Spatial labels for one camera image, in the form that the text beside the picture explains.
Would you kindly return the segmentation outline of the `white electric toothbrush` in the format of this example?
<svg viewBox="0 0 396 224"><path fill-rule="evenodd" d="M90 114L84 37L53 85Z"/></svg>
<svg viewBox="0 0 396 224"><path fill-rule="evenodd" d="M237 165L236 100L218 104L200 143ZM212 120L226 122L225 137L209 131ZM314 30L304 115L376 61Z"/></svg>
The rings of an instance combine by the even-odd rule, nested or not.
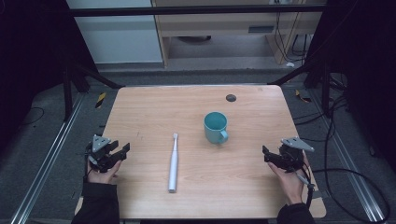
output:
<svg viewBox="0 0 396 224"><path fill-rule="evenodd" d="M177 138L178 134L174 133L174 145L170 160L169 169L169 180L168 180L168 191L170 193L175 193L177 191L177 165L178 165L178 153L177 153Z"/></svg>

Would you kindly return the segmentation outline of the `white cabinet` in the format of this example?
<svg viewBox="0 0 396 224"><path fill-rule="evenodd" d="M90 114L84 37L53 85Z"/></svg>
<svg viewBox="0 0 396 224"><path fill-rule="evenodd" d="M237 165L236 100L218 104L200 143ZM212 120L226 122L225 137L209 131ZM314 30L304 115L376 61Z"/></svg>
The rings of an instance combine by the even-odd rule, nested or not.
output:
<svg viewBox="0 0 396 224"><path fill-rule="evenodd" d="M152 7L150 0L66 0L71 9ZM161 63L153 16L76 17L96 64Z"/></svg>

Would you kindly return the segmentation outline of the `light wooden desk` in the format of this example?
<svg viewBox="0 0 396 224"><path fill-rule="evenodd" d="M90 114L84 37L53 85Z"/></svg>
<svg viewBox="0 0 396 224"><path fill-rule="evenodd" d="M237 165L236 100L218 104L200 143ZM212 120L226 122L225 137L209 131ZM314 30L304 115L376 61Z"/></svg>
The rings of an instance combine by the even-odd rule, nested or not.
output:
<svg viewBox="0 0 396 224"><path fill-rule="evenodd" d="M155 7L314 5L326 0L150 0ZM277 63L289 59L287 53L298 35L312 35L321 18L319 12L228 13L158 15L155 17L163 58L169 55L172 37L206 35L264 36Z"/></svg>

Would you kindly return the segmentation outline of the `aluminium floor rail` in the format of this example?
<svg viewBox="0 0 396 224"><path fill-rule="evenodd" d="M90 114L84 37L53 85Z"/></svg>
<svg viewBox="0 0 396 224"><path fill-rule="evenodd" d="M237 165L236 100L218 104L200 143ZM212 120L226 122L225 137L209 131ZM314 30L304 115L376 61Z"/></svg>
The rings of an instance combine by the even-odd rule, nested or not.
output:
<svg viewBox="0 0 396 224"><path fill-rule="evenodd" d="M347 148L342 141L340 134L336 131L336 126L334 124L332 115L337 108L337 104L342 103L344 99L338 98L333 101L332 109L330 109L330 116L327 117L321 109L319 94L315 91L309 91L309 94L311 95L313 104L321 114L320 119L322 123L327 128L324 143L324 168L320 170L320 172L325 176L325 185L327 187L329 196L341 210L359 222L366 224L388 224L390 215L390 207L388 202L383 199L383 202L387 208L387 210L383 212L371 191L371 188L374 188L375 184L371 183L370 179L359 171L357 165L347 152ZM330 147L337 154L338 159L342 164L340 168L329 167L328 152ZM364 217L359 217L353 214L351 211L347 210L347 208L342 205L339 200L335 198L329 181L329 173L346 174L359 202L361 203L361 207L365 213Z"/></svg>
<svg viewBox="0 0 396 224"><path fill-rule="evenodd" d="M75 120L78 116L78 113L81 109L81 105L84 101L85 93L78 93L76 97L76 101L73 103L72 112L68 119L66 119L60 131L57 133L52 145L47 153L45 159L43 160L38 172L35 175L35 179L33 180L30 188L26 192L21 204L18 209L14 213L12 219L10 220L10 224L25 224L28 217L31 214L33 207L40 195L47 179L52 170L54 163L56 162L59 153L63 149L64 142L68 137L72 127L75 123Z"/></svg>

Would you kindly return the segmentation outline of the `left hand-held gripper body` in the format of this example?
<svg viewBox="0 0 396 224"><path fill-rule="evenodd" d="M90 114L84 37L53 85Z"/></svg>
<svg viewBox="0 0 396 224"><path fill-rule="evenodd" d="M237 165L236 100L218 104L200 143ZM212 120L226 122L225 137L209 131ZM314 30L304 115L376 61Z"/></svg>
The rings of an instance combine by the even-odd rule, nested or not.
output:
<svg viewBox="0 0 396 224"><path fill-rule="evenodd" d="M88 144L88 160L93 170L106 173L114 165L110 164L111 152L106 152L106 146L113 142L111 139L94 135Z"/></svg>

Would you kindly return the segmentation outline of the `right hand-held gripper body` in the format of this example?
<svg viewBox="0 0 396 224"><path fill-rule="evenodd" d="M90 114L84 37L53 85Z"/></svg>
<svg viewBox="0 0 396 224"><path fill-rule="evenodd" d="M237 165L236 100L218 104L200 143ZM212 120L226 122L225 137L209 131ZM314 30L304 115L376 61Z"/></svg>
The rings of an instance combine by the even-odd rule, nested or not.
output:
<svg viewBox="0 0 396 224"><path fill-rule="evenodd" d="M281 140L279 154L275 155L272 163L287 173L297 171L304 165L304 152L314 152L314 148L299 137L284 138Z"/></svg>

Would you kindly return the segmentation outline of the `teal cup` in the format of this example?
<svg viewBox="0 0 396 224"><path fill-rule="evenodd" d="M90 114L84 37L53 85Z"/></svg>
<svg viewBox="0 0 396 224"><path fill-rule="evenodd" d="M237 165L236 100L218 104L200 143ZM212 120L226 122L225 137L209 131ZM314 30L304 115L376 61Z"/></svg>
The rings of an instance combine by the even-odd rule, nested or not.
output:
<svg viewBox="0 0 396 224"><path fill-rule="evenodd" d="M225 143L229 135L227 133L228 120L221 112L208 113L204 118L205 137L212 144Z"/></svg>

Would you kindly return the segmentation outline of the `person's right hand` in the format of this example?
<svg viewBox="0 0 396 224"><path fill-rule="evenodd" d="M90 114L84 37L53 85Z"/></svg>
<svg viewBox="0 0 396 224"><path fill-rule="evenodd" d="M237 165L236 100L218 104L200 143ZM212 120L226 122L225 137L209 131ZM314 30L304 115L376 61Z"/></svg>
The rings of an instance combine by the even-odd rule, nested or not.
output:
<svg viewBox="0 0 396 224"><path fill-rule="evenodd" d="M268 166L278 178L280 187L286 197L286 204L301 203L303 201L304 182L300 179L300 176L304 177L304 171L300 169L292 173L287 173L271 162L268 163Z"/></svg>

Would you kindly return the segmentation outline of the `black horizontal frame bar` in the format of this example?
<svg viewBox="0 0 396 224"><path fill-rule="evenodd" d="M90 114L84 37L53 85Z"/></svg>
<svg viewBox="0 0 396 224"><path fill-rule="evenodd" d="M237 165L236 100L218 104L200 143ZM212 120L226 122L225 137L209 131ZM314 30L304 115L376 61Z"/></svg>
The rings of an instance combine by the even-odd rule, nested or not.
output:
<svg viewBox="0 0 396 224"><path fill-rule="evenodd" d="M191 6L191 7L123 7L69 9L74 17L104 16L148 16L148 15L190 15L226 13L277 13L277 12L320 12L327 8L315 5L250 5L250 6Z"/></svg>

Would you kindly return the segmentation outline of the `dark curtain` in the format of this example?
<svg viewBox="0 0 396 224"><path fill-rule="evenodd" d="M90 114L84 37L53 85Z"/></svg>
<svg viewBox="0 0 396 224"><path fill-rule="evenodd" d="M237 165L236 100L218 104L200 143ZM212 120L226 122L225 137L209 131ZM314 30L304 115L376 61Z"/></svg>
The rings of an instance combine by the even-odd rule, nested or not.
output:
<svg viewBox="0 0 396 224"><path fill-rule="evenodd" d="M33 98L63 82L61 64L41 32L45 19L76 63L96 65L76 21L44 11L65 10L66 0L0 0L0 153L6 150Z"/></svg>
<svg viewBox="0 0 396 224"><path fill-rule="evenodd" d="M375 151L396 173L396 0L327 0L309 53L323 49Z"/></svg>

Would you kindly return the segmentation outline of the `person's left hand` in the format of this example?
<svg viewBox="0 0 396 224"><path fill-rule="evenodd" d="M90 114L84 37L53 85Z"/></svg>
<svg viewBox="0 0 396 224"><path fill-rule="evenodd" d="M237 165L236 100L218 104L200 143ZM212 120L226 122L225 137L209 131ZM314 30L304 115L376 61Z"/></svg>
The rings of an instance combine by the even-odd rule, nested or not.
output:
<svg viewBox="0 0 396 224"><path fill-rule="evenodd" d="M94 171L91 167L91 164L88 163L87 181L89 183L111 184L113 179L118 176L117 172L120 169L120 166L121 161L117 161L115 165L110 168L106 173L100 173L98 171Z"/></svg>

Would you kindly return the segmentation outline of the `black metal stand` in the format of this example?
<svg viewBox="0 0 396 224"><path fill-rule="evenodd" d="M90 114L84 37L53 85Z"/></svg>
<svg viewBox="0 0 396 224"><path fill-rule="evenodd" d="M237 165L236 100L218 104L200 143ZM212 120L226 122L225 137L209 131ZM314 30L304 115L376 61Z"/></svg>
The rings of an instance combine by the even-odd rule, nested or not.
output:
<svg viewBox="0 0 396 224"><path fill-rule="evenodd" d="M287 81L307 73L304 85L310 89L321 83L321 109L327 117L330 116L330 66L325 60L308 60L299 68L294 69L287 75L269 82L269 85L281 86Z"/></svg>
<svg viewBox="0 0 396 224"><path fill-rule="evenodd" d="M63 68L64 120L70 119L73 112L72 85L75 85L78 92L88 92L90 89L85 76L92 77L111 89L122 88L122 85L101 76L90 68L77 63L67 63Z"/></svg>

